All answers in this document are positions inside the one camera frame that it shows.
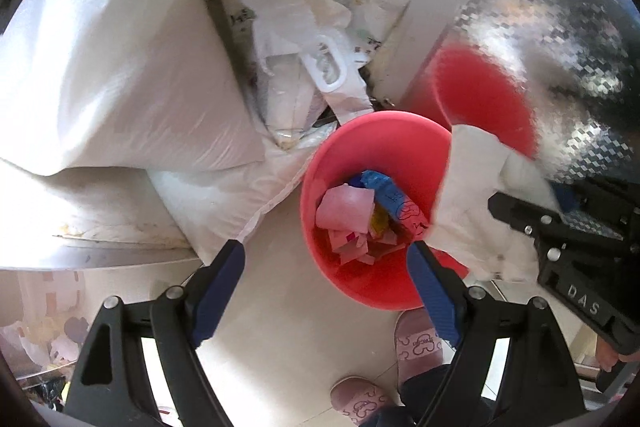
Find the red plastic bowl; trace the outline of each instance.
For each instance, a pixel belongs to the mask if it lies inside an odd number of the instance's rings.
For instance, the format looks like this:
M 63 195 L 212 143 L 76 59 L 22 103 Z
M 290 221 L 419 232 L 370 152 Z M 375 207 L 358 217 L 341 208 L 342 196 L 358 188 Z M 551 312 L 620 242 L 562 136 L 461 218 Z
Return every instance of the red plastic bowl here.
M 361 116 L 340 127 L 316 152 L 302 184 L 300 217 L 306 244 L 321 272 L 341 292 L 380 310 L 422 306 L 406 270 L 406 249 L 388 254 L 372 266 L 351 262 L 340 266 L 326 230 L 316 228 L 316 208 L 328 188 L 366 169 L 391 176 L 430 217 L 449 158 L 451 134 L 427 118 L 400 111 Z M 461 277 L 468 270 L 449 255 L 440 262 Z

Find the red bucket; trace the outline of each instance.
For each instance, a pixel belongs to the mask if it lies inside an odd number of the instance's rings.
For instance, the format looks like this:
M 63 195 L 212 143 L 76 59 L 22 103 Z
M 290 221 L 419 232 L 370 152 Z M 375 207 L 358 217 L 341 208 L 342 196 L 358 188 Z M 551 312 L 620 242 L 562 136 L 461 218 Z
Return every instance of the red bucket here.
M 303 180 L 300 217 L 311 255 L 338 290 L 380 310 L 422 306 L 406 270 L 406 249 L 385 255 L 372 266 L 358 262 L 340 266 L 326 230 L 316 228 L 316 209 L 328 188 L 372 169 L 391 176 L 430 218 L 446 172 L 450 143 L 450 132 L 427 118 L 380 111 L 350 121 L 318 148 Z M 444 266 L 466 277 L 466 267 L 446 253 L 437 255 Z
M 463 123 L 489 131 L 506 146 L 533 158 L 532 110 L 502 67 L 466 46 L 446 46 L 433 60 L 435 98 L 451 125 Z

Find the tile floor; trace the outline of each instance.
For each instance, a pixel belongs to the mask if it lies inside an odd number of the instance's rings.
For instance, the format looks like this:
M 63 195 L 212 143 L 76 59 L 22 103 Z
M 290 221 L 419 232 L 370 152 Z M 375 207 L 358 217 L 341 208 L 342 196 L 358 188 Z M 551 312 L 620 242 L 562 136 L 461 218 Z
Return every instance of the tile floor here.
M 396 387 L 398 313 L 358 304 L 324 279 L 306 251 L 298 200 L 297 190 L 247 242 L 242 280 L 214 338 L 198 350 L 235 427 L 348 427 L 329 403 L 337 380 L 361 375 L 389 391 Z M 189 263 L 95 271 L 87 288 L 100 289 L 96 309 L 115 290 L 126 301 L 145 300 L 182 282 L 197 266 Z M 507 347 L 508 341 L 497 344 L 487 397 L 498 391 Z M 152 341 L 145 343 L 145 354 L 158 405 L 172 407 Z

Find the white towel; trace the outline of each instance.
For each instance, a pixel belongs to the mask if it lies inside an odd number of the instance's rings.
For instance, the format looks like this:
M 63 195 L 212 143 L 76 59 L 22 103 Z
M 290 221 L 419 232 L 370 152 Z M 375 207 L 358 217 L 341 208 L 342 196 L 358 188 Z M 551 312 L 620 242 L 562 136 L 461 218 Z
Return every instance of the white towel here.
M 494 219 L 487 200 L 498 190 L 559 212 L 553 191 L 532 160 L 468 125 L 452 129 L 449 166 L 425 241 L 444 250 L 480 280 L 534 282 L 533 238 Z

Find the pink slipper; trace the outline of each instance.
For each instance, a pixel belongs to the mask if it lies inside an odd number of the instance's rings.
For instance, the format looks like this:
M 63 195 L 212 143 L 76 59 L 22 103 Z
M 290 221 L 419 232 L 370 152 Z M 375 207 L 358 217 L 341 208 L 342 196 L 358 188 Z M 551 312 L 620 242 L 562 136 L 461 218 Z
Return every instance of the pink slipper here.
M 402 312 L 396 322 L 398 387 L 416 375 L 442 365 L 442 339 L 424 308 Z
M 378 409 L 393 405 L 382 388 L 360 377 L 347 377 L 331 389 L 331 406 L 356 425 L 364 423 Z

